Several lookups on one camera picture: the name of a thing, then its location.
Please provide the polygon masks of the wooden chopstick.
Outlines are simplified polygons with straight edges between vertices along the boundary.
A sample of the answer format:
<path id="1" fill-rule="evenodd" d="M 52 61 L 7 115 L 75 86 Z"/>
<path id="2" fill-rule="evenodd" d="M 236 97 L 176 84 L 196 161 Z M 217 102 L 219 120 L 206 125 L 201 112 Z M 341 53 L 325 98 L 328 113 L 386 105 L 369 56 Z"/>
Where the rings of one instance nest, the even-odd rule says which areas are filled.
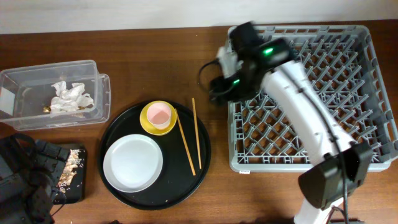
<path id="1" fill-rule="evenodd" d="M 185 147 L 185 152 L 187 154 L 187 159 L 188 159 L 188 162 L 189 162 L 189 165 L 190 165 L 190 168 L 191 168 L 191 172 L 192 172 L 193 176 L 196 176 L 196 171 L 195 171 L 195 168 L 194 168 L 194 165 L 193 165 L 193 162 L 192 162 L 192 158 L 191 158 L 190 151 L 189 151 L 189 148 L 188 148 L 188 145 L 187 145 L 187 141 L 186 141 L 186 138 L 185 138 L 185 134 L 184 134 L 184 131 L 183 131 L 183 128 L 182 128 L 182 124 L 180 122 L 178 111 L 177 111 L 177 109 L 174 109 L 174 110 L 175 110 L 175 114 L 176 114 L 176 117 L 177 117 L 177 123 L 178 123 L 178 127 L 179 127 L 180 134 L 181 134 L 181 137 L 182 137 L 183 145 Z"/>
<path id="2" fill-rule="evenodd" d="M 198 163 L 199 163 L 199 168 L 202 169 L 200 138 L 199 138 L 199 132 L 198 132 L 197 112 L 196 112 L 196 106 L 195 106 L 195 99 L 194 98 L 192 98 L 192 108 L 193 108 L 193 121 L 194 121 L 194 125 L 195 125 L 195 137 L 196 137 L 196 143 L 197 143 Z"/>

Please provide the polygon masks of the pink cup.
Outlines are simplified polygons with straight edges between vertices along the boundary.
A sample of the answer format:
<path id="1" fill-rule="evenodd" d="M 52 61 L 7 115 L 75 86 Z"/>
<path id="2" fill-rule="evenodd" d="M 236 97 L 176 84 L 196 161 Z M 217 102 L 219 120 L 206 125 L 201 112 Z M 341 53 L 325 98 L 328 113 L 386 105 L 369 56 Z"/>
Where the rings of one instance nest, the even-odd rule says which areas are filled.
<path id="1" fill-rule="evenodd" d="M 171 122 L 172 111 L 164 102 L 152 103 L 146 113 L 147 120 L 156 129 L 165 129 Z"/>

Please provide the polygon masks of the grey round plate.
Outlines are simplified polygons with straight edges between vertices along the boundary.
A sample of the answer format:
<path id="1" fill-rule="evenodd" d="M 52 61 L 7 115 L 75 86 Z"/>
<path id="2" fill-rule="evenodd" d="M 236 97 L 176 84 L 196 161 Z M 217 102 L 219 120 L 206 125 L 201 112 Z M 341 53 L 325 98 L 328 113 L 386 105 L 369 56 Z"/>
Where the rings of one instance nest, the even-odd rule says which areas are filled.
<path id="1" fill-rule="evenodd" d="M 121 192 L 136 193 L 150 187 L 163 168 L 160 146 L 141 134 L 124 136 L 108 148 L 103 172 L 108 183 Z"/>

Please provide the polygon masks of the white napkin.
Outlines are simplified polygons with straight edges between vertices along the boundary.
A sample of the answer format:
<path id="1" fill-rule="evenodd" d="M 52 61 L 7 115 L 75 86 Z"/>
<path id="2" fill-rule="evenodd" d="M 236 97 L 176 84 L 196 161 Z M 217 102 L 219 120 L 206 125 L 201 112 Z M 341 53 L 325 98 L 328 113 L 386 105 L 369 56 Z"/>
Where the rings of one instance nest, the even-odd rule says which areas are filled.
<path id="1" fill-rule="evenodd" d="M 56 96 L 51 99 L 50 112 L 67 113 L 78 111 L 94 105 L 94 99 L 89 93 L 85 93 L 84 83 L 72 83 L 72 88 L 67 89 L 65 81 L 60 81 L 51 85 L 55 88 Z"/>

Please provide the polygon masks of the food scraps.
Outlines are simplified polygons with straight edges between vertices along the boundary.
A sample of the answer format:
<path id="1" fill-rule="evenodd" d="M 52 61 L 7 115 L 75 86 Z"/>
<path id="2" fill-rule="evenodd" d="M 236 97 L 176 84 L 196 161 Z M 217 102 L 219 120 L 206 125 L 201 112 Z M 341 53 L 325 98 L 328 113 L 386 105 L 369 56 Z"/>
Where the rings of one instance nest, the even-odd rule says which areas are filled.
<path id="1" fill-rule="evenodd" d="M 65 193 L 66 190 L 70 190 L 71 182 L 74 176 L 77 175 L 77 168 L 82 168 L 82 160 L 79 158 L 81 150 L 71 149 L 70 156 L 67 160 L 65 168 L 61 174 L 60 180 L 58 181 L 57 187 L 59 191 Z"/>

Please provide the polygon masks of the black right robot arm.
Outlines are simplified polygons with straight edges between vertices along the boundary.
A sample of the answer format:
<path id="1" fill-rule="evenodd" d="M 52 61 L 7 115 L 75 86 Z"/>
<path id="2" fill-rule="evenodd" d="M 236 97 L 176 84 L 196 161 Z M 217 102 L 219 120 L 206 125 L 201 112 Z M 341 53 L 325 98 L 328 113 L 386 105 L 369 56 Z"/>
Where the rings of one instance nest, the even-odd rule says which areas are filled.
<path id="1" fill-rule="evenodd" d="M 348 223 L 348 197 L 363 185 L 373 156 L 369 144 L 357 143 L 332 117 L 285 39 L 239 40 L 233 48 L 217 51 L 223 74 L 211 82 L 211 100 L 239 101 L 259 91 L 275 100 L 312 165 L 298 178 L 304 201 L 293 223 L 329 223 L 337 211 Z"/>

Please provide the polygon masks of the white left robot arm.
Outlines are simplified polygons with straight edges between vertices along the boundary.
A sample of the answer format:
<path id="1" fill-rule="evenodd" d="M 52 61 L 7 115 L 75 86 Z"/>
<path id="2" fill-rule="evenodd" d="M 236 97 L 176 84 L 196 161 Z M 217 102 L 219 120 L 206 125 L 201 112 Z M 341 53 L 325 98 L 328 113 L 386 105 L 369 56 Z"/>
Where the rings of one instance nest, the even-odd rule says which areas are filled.
<path id="1" fill-rule="evenodd" d="M 1 223 L 54 223 L 70 150 L 17 133 L 1 139 Z"/>

